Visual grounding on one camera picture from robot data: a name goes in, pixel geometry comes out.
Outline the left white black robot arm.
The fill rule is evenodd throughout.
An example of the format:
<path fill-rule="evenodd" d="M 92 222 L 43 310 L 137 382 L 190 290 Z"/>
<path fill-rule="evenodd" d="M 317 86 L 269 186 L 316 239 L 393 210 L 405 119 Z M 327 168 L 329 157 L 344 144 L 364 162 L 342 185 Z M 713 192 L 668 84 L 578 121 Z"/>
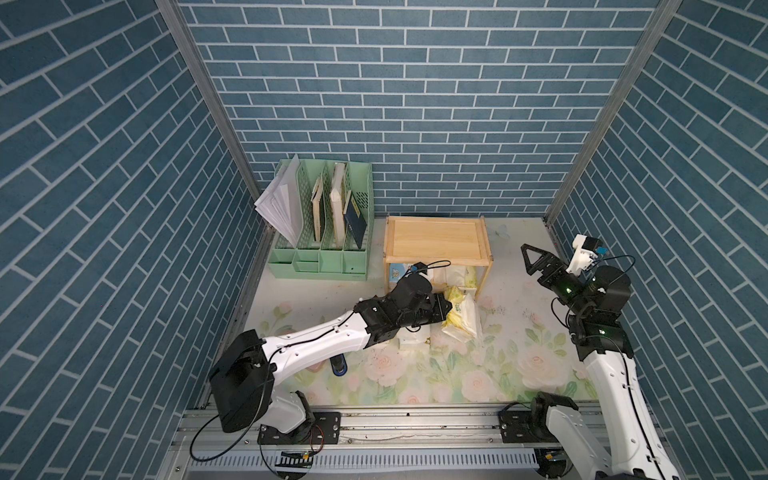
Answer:
<path fill-rule="evenodd" d="M 293 433 L 313 416 L 301 394 L 280 387 L 283 381 L 319 362 L 387 342 L 403 328 L 442 323 L 452 309 L 426 276 L 412 273 L 386 295 L 360 300 L 326 323 L 266 338 L 253 329 L 242 332 L 208 375 L 222 431 L 263 424 Z"/>

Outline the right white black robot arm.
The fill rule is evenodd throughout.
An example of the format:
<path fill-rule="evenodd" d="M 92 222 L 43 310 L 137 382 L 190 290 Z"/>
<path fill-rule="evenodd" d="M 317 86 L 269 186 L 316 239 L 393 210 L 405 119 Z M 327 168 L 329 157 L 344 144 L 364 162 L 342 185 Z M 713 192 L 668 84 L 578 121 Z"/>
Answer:
<path fill-rule="evenodd" d="M 524 244 L 527 274 L 566 307 L 564 323 L 597 393 L 608 442 L 602 444 L 568 396 L 538 393 L 531 426 L 554 438 L 583 479 L 678 479 L 641 392 L 635 352 L 619 323 L 631 296 L 627 271 L 603 265 L 599 239 L 578 235 L 565 262 Z"/>

